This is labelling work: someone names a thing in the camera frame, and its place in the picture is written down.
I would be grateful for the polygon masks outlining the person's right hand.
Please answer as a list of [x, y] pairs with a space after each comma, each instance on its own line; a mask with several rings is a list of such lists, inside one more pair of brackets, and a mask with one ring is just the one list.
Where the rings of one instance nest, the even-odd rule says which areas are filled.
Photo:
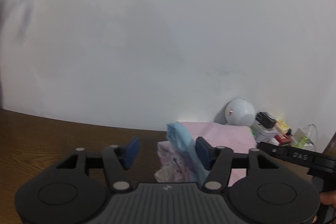
[[333, 217], [327, 223], [335, 223], [335, 207], [336, 207], [336, 193], [335, 190], [331, 192], [324, 192], [320, 194], [321, 203], [324, 205], [332, 206], [334, 209]]

